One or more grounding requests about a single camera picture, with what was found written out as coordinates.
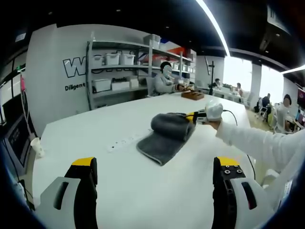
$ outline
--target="paper cup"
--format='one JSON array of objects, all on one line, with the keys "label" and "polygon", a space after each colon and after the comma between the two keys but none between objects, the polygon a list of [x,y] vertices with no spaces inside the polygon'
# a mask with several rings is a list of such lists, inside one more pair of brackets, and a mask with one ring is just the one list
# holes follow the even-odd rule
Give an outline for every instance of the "paper cup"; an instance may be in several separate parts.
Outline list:
[{"label": "paper cup", "polygon": [[38,137],[34,138],[31,142],[30,142],[31,147],[35,150],[36,154],[38,155],[38,157],[44,157],[44,150],[41,147],[40,144],[40,139]]}]

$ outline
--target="ceiling light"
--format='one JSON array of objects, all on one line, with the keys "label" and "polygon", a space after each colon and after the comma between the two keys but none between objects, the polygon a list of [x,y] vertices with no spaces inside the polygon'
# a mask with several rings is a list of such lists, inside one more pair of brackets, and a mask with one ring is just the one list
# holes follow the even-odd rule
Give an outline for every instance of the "ceiling light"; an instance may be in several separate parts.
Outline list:
[{"label": "ceiling light", "polygon": [[196,2],[201,6],[201,8],[204,10],[204,12],[206,13],[206,15],[209,17],[211,23],[213,24],[213,26],[215,27],[217,33],[218,33],[218,36],[221,40],[221,42],[223,43],[223,46],[224,46],[224,49],[225,49],[225,52],[227,53],[227,56],[230,56],[230,52],[229,52],[229,48],[227,46],[227,43],[225,42],[225,39],[224,39],[224,35],[223,33],[221,32],[220,28],[219,28],[219,25],[217,24],[217,21],[216,19],[214,18],[214,16],[212,15],[211,11],[209,10],[209,8],[207,7],[207,5],[203,2],[203,0],[196,0]]},{"label": "ceiling light", "polygon": [[300,71],[300,70],[304,70],[304,69],[305,69],[305,65],[303,65],[303,66],[301,66],[301,67],[298,67],[298,68],[294,68],[294,69],[290,69],[290,70],[281,72],[281,74],[293,73],[293,72]]}]

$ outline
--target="power strip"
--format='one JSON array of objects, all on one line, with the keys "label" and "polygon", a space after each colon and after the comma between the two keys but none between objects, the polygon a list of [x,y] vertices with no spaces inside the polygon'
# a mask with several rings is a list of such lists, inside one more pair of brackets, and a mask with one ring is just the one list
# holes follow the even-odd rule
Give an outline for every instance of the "power strip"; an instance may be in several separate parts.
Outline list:
[{"label": "power strip", "polygon": [[145,131],[133,134],[132,136],[126,137],[124,139],[119,139],[119,140],[111,143],[110,145],[108,145],[106,147],[106,151],[108,153],[112,153],[113,151],[119,150],[123,147],[126,147],[127,145],[130,145],[130,144],[142,139],[143,137],[146,137],[147,135],[149,135],[152,132],[153,132],[152,129],[147,129]]}]

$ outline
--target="black ceiling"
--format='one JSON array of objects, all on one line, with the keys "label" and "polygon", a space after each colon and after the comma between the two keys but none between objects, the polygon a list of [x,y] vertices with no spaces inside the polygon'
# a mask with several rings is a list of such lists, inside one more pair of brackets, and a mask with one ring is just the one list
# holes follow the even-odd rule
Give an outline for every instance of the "black ceiling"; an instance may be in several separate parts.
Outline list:
[{"label": "black ceiling", "polygon": [[[303,65],[302,42],[305,39],[305,30],[302,30],[300,20],[304,17],[293,1],[279,0],[276,1],[277,3],[270,3],[285,22],[291,35],[267,23],[265,0],[204,0],[204,2],[216,18],[229,48],[269,57],[288,68]],[[209,48],[223,46],[210,20],[195,0],[112,0],[110,4],[108,1],[88,2],[79,6],[70,4],[69,7],[64,7],[62,4],[46,4],[35,9],[24,9],[21,14],[22,20],[1,20],[4,23],[2,28],[7,31],[5,33],[7,36],[0,46],[2,49],[0,52],[5,53],[2,60],[6,60],[7,56],[28,44],[32,31],[54,23],[58,27],[73,24],[123,26],[158,34],[180,46],[194,49],[198,55],[225,55],[224,51]],[[23,31],[27,32],[26,39],[14,43],[15,37]],[[279,71],[283,70],[265,60],[258,62],[259,58],[235,52],[231,55],[242,56],[257,63],[268,64]],[[304,85],[302,72],[288,74],[286,77]]]}]

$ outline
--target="white sleeve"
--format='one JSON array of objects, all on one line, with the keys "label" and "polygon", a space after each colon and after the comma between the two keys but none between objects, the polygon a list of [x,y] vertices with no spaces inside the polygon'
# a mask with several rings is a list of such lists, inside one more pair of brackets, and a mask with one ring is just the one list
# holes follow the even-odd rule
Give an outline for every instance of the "white sleeve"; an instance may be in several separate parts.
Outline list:
[{"label": "white sleeve", "polygon": [[281,171],[304,141],[303,131],[293,135],[273,134],[255,128],[242,128],[221,122],[216,136],[228,145],[234,145],[270,168]]},{"label": "white sleeve", "polygon": [[154,87],[158,93],[172,93],[175,92],[174,85],[165,85],[159,76],[154,78]]}]

